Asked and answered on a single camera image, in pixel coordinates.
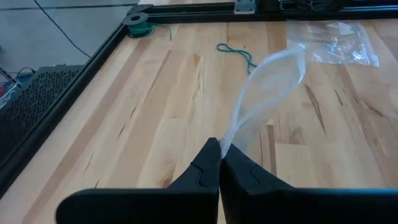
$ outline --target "gray floor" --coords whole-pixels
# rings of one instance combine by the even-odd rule
[[[36,7],[33,0],[0,0],[0,9]],[[38,0],[43,7],[137,3],[138,0]],[[92,55],[126,16],[128,7],[48,9],[47,13],[74,43]],[[22,67],[84,64],[79,52],[36,9],[0,11],[0,67],[15,72]]]

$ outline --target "green wire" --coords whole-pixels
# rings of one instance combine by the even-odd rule
[[[148,35],[145,36],[145,37],[148,37],[148,36],[153,34],[153,32],[155,31],[156,27],[163,27],[165,29],[168,29],[169,30],[170,41],[172,41],[172,30],[170,29],[170,27],[163,26],[162,24],[156,24],[156,23],[152,23],[152,22],[148,22],[147,24],[142,23],[142,24],[139,24],[138,26],[135,26],[135,27],[134,26],[130,26],[129,30],[133,34],[136,33],[136,31],[143,31],[144,32],[144,31],[147,31],[147,30],[151,30],[151,32]]]
[[[248,67],[247,67],[248,75],[250,75],[250,67],[254,67],[254,68],[257,67],[257,65],[255,65],[251,62],[251,60],[252,60],[251,54],[245,50],[233,49],[225,43],[217,44],[217,50],[219,52],[238,53],[238,54],[242,55],[246,59],[246,62],[248,63]]]

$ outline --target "wood grain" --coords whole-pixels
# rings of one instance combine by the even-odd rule
[[[308,64],[248,152],[294,186],[398,187],[396,20],[362,22],[381,66]],[[0,200],[0,223],[54,223],[81,189],[167,187],[223,135],[248,77],[243,58],[216,44],[255,62],[286,48],[284,22],[170,28],[173,41],[161,28],[123,39]]]

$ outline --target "wire spool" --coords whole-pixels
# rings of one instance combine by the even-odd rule
[[[129,37],[145,37],[154,31],[154,28],[147,23],[149,16],[146,13],[138,12],[126,16],[123,24],[129,29]]]

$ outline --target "plastic bag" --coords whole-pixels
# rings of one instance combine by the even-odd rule
[[[379,66],[365,29],[357,22],[289,21],[287,48],[303,44],[308,62]]]
[[[229,128],[220,140],[222,158],[231,143],[246,152],[261,125],[301,83],[306,69],[304,48],[298,45],[270,55],[250,74],[239,94]]]

